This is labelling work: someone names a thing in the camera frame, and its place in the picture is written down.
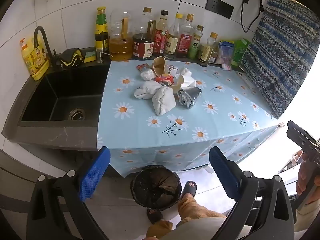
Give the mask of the person's right forearm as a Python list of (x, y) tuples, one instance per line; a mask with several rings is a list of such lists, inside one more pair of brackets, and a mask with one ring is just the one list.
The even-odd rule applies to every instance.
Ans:
[(304, 205), (300, 210), (296, 211), (296, 223), (294, 225), (295, 232), (306, 230), (314, 221), (319, 213), (319, 199), (310, 204)]

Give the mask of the person's right hand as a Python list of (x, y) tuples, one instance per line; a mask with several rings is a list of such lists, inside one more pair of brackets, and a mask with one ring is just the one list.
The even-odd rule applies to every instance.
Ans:
[[(297, 152), (299, 156), (303, 159), (303, 162), (301, 163), (299, 172), (298, 172), (298, 179), (296, 183), (296, 191), (297, 194), (300, 196), (307, 187), (308, 181), (307, 181), (307, 175), (308, 175), (308, 169), (306, 166), (306, 161), (308, 159), (308, 155), (303, 152), (303, 150), (300, 150)], [(320, 177), (316, 176), (314, 180), (314, 184), (317, 186), (315, 189), (314, 193), (309, 197), (309, 200), (306, 201), (306, 204), (311, 204), (320, 198), (320, 192), (319, 192), (319, 187), (320, 187)]]

